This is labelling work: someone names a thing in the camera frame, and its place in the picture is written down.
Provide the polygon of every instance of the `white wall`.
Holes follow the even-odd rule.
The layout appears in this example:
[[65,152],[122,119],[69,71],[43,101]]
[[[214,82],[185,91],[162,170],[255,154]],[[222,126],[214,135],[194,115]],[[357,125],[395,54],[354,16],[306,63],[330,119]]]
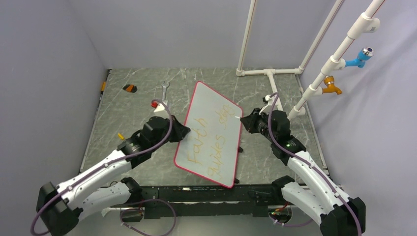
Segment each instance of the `white wall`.
[[[250,0],[70,0],[108,68],[236,67]],[[259,0],[244,66],[298,67],[334,0]]]
[[78,173],[105,68],[66,0],[2,0],[0,71],[0,229],[26,236],[40,186]]
[[[345,1],[301,77],[304,88],[370,2]],[[416,235],[417,5],[386,1],[375,17],[380,29],[363,34],[343,58],[354,59],[364,46],[374,57],[363,69],[334,72],[342,95],[308,105],[331,176],[366,203],[366,235]]]

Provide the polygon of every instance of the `wrench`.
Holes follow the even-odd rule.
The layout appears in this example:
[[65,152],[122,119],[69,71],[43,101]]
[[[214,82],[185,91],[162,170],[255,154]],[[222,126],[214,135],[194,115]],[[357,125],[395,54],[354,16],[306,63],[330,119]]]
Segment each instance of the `wrench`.
[[165,101],[165,97],[167,95],[167,88],[169,87],[169,82],[163,82],[162,83],[162,101]]

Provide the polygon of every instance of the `gray marble tabletop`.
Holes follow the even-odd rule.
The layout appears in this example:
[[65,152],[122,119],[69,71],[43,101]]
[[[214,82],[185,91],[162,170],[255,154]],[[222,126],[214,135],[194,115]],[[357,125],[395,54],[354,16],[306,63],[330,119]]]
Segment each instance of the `gray marble tabletop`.
[[[113,69],[101,100],[95,128],[81,171],[88,169],[105,158],[121,140],[117,133],[126,137],[142,129],[152,117],[150,106],[153,98],[161,98],[163,81],[169,81],[167,99],[171,112],[180,122],[185,120],[190,97],[197,81],[203,81],[219,93],[243,108],[243,115],[255,107],[264,106],[262,98],[271,94],[269,80],[265,75],[237,77],[235,68],[140,68]],[[275,75],[281,102],[285,112],[301,98],[295,75]],[[126,84],[136,85],[136,93],[122,88]],[[321,167],[317,143],[307,116],[291,121],[292,134],[298,138]],[[270,142],[262,135],[249,134],[242,130],[240,146],[244,153],[238,157],[236,178],[241,184],[271,183],[275,179],[289,175],[302,182],[295,173],[284,166],[271,152]],[[212,185],[214,183],[178,169],[174,165],[177,144],[167,143],[158,149],[152,158],[135,169],[123,174],[133,177],[140,185]]]

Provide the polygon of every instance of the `whiteboard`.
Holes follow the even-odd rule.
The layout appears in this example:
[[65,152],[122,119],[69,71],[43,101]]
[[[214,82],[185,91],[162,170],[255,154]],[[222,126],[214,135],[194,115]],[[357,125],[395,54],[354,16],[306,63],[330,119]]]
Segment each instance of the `whiteboard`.
[[178,144],[175,165],[233,187],[242,115],[241,107],[198,81],[184,122],[191,132]]

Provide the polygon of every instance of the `blue faucet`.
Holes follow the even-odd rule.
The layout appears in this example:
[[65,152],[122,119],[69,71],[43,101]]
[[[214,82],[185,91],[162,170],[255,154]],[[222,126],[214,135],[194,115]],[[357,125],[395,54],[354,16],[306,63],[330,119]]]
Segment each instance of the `blue faucet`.
[[357,58],[355,60],[347,60],[346,67],[348,66],[357,66],[359,68],[363,68],[365,66],[365,62],[369,60],[374,55],[374,50],[372,48],[362,48],[362,50],[358,53]]

